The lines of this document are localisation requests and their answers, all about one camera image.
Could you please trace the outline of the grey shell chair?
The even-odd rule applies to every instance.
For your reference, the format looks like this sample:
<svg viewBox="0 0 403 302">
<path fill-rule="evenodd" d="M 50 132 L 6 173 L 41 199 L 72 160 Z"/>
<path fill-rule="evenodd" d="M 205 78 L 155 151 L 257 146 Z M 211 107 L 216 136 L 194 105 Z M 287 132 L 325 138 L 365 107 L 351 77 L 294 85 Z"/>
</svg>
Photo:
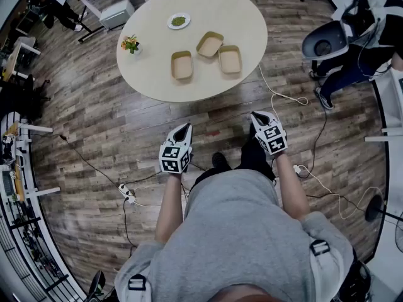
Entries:
<svg viewBox="0 0 403 302">
<path fill-rule="evenodd" d="M 318 27 L 302 42 L 303 56 L 312 62 L 313 69 L 323 60 L 346 53 L 348 48 L 348 39 L 340 21 L 331 21 Z"/>
</svg>

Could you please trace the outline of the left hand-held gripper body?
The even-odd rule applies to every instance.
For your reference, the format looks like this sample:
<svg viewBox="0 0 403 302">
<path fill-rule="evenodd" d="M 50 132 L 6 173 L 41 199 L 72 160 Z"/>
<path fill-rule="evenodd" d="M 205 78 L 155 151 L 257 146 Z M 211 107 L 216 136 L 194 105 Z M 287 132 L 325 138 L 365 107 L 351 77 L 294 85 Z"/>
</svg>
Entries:
<svg viewBox="0 0 403 302">
<path fill-rule="evenodd" d="M 192 147 L 180 145 L 172 141 L 165 141 L 160 146 L 159 164 L 163 172 L 170 174 L 182 174 L 187 171 L 191 162 Z"/>
</svg>

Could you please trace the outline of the person's black left shoe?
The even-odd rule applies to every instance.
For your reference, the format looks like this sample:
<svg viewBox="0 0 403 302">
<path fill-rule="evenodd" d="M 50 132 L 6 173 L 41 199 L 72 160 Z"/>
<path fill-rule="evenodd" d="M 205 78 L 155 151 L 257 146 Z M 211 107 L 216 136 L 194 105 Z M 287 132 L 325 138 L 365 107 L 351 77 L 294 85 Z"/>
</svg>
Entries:
<svg viewBox="0 0 403 302">
<path fill-rule="evenodd" d="M 212 155 L 212 165 L 214 169 L 220 172 L 230 171 L 232 169 L 224 154 L 221 152 L 216 152 Z"/>
</svg>

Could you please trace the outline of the white round plate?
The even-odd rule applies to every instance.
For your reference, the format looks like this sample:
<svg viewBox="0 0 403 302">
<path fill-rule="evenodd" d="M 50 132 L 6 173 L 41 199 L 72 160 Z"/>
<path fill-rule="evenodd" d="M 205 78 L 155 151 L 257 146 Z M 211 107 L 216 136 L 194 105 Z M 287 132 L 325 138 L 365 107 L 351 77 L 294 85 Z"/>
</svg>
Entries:
<svg viewBox="0 0 403 302">
<path fill-rule="evenodd" d="M 170 25 L 170 22 L 171 22 L 171 20 L 172 20 L 174 17 L 177 17 L 177 16 L 183 16 L 183 17 L 185 17 L 185 18 L 186 18 L 186 23 L 185 23 L 184 25 L 182 25 L 182 26 L 179 26 L 179 27 L 173 27 L 173 26 Z M 168 20 L 167 20 L 167 27 L 168 27 L 169 29 L 172 29 L 172 30 L 180 30 L 180 29 L 183 29 L 183 28 L 185 28 L 186 26 L 188 26 L 188 25 L 190 24 L 190 21 L 191 21 L 191 17 L 190 17 L 189 14 L 187 14 L 187 13 L 175 13 L 175 14 L 173 14 L 172 16 L 170 16 L 170 17 L 168 18 Z"/>
</svg>

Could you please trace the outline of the person's black trousers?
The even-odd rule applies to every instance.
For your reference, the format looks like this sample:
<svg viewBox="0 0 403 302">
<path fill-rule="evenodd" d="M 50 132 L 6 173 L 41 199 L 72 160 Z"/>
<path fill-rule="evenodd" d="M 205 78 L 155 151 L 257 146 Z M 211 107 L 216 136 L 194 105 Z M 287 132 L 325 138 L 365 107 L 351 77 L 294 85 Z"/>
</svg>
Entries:
<svg viewBox="0 0 403 302">
<path fill-rule="evenodd" d="M 269 180 L 274 181 L 275 175 L 273 173 L 272 168 L 269 163 L 266 161 L 266 153 L 264 149 L 260 146 L 260 143 L 255 137 L 256 130 L 254 129 L 253 124 L 250 124 L 249 129 L 249 138 L 248 141 L 241 148 L 241 163 L 236 169 L 249 169 L 262 173 Z M 200 175 L 193 187 L 195 187 L 198 183 L 202 182 L 202 180 L 219 174 L 220 172 L 213 167 L 207 171 L 205 171 L 202 175 Z"/>
</svg>

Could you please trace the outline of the white metal cabinet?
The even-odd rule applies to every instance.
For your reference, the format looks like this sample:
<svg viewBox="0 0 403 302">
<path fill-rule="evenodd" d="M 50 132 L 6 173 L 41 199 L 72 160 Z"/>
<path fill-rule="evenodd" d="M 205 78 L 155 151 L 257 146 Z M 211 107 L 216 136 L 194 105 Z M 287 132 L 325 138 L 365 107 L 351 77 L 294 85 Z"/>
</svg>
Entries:
<svg viewBox="0 0 403 302">
<path fill-rule="evenodd" d="M 124 25 L 135 12 L 135 8 L 129 0 L 119 1 L 101 12 L 99 22 L 107 29 L 112 30 Z"/>
</svg>

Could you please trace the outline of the potted orange flower plant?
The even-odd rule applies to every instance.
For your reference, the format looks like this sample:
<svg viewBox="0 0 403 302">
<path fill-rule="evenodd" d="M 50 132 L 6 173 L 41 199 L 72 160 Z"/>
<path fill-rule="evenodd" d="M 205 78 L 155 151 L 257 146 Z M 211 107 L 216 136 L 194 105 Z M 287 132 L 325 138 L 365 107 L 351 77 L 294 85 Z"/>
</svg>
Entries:
<svg viewBox="0 0 403 302">
<path fill-rule="evenodd" d="M 132 55 L 138 55 L 142 52 L 142 46 L 135 35 L 123 37 L 121 48 Z"/>
</svg>

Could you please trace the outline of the black standing fan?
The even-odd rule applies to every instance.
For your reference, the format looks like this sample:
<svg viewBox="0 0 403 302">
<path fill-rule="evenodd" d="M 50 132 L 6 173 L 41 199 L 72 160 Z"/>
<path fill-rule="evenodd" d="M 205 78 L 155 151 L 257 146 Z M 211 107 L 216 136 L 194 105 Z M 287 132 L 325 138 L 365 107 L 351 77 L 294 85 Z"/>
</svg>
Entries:
<svg viewBox="0 0 403 302">
<path fill-rule="evenodd" d="M 375 195 L 370 200 L 366 210 L 365 210 L 365 221 L 372 223 L 374 221 L 380 220 L 380 229 L 377 232 L 377 238 L 375 241 L 375 247 L 372 254 L 367 258 L 365 263 L 371 261 L 377 250 L 380 237 L 382 235 L 382 227 L 384 223 L 391 224 L 394 226 L 394 243 L 399 250 L 403 253 L 403 212 L 400 215 L 393 215 L 387 212 L 387 204 L 382 199 L 381 195 Z"/>
</svg>

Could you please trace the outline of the white power strip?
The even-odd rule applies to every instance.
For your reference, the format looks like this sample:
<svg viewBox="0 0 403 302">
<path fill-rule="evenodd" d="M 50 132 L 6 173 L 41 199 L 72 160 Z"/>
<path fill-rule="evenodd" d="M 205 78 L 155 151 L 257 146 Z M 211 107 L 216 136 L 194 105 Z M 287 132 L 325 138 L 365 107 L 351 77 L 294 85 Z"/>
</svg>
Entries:
<svg viewBox="0 0 403 302">
<path fill-rule="evenodd" d="M 130 204 L 135 204 L 136 200 L 134 192 L 129 190 L 126 184 L 120 184 L 118 190 L 125 198 L 125 201 L 128 201 Z"/>
</svg>

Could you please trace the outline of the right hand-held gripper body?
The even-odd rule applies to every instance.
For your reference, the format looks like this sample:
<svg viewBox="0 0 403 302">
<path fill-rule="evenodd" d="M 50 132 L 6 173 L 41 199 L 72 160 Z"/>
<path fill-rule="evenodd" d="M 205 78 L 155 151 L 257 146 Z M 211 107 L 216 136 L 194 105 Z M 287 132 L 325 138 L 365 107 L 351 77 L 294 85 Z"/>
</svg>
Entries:
<svg viewBox="0 0 403 302">
<path fill-rule="evenodd" d="M 256 133 L 256 138 L 270 155 L 274 155 L 288 148 L 286 133 L 280 123 L 274 122 L 263 129 L 259 129 Z"/>
</svg>

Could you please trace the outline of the black office chair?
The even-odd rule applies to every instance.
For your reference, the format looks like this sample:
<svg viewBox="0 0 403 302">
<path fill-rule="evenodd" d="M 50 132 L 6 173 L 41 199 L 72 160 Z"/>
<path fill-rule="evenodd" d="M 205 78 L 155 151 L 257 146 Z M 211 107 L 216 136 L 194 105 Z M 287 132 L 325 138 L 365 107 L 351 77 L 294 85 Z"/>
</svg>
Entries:
<svg viewBox="0 0 403 302">
<path fill-rule="evenodd" d="M 22 118 L 35 121 L 42 117 L 42 105 L 50 98 L 43 95 L 48 79 L 41 86 L 34 87 L 33 76 L 29 75 L 23 85 L 0 80 L 0 121 L 11 112 L 17 112 Z"/>
</svg>

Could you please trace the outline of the person's left forearm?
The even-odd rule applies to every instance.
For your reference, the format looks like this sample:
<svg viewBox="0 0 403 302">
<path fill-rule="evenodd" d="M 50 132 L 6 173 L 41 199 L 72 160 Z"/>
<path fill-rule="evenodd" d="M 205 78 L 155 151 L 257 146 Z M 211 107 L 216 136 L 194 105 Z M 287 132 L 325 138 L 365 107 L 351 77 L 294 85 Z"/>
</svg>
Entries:
<svg viewBox="0 0 403 302">
<path fill-rule="evenodd" d="M 157 242 L 166 243 L 183 222 L 181 184 L 181 174 L 169 175 L 156 224 Z"/>
</svg>

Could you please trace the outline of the person's right forearm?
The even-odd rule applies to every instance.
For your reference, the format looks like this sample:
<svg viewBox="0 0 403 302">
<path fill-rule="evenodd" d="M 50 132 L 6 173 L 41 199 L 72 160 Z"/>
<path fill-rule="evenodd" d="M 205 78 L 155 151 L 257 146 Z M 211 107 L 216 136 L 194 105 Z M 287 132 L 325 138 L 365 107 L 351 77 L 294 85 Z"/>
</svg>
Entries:
<svg viewBox="0 0 403 302">
<path fill-rule="evenodd" d="M 275 158 L 284 211 L 293 219 L 303 220 L 309 213 L 309 202 L 290 159 L 285 152 Z"/>
</svg>

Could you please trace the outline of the tan paper tray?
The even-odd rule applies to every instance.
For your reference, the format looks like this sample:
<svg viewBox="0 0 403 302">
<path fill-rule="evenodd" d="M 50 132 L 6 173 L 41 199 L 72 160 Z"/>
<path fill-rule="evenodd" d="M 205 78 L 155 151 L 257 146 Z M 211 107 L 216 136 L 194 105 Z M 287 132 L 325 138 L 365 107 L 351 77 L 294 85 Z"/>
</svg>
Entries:
<svg viewBox="0 0 403 302">
<path fill-rule="evenodd" d="M 196 46 L 196 51 L 203 57 L 211 58 L 218 52 L 219 48 L 223 45 L 223 42 L 223 35 L 214 31 L 208 31 L 199 41 Z"/>
<path fill-rule="evenodd" d="M 242 60 L 239 47 L 223 45 L 219 48 L 219 63 L 224 74 L 238 74 L 242 69 Z"/>
<path fill-rule="evenodd" d="M 193 61 L 190 51 L 186 50 L 172 54 L 171 75 L 179 81 L 189 79 L 193 75 Z"/>
</svg>

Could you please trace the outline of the white frame workbench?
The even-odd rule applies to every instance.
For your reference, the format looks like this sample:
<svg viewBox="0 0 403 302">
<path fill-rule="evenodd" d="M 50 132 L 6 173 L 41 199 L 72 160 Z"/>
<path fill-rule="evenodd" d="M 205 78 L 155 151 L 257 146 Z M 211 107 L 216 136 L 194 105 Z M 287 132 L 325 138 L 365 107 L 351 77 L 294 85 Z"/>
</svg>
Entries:
<svg viewBox="0 0 403 302">
<path fill-rule="evenodd" d="M 24 262 L 33 272 L 33 277 L 43 293 L 53 302 L 63 301 L 64 294 L 60 291 L 54 292 L 63 281 L 63 274 L 60 270 L 52 270 L 52 266 L 57 264 L 40 228 L 43 216 L 33 207 L 40 192 L 33 182 L 30 161 L 31 136 L 38 132 L 52 133 L 53 129 L 34 126 L 20 120 L 14 122 L 7 120 L 3 126 L 6 130 L 0 137 L 0 148 L 5 143 L 12 143 L 10 146 L 12 159 L 1 166 L 9 172 L 11 190 L 14 192 L 5 195 L 3 200 L 11 236 L 15 239 Z"/>
</svg>

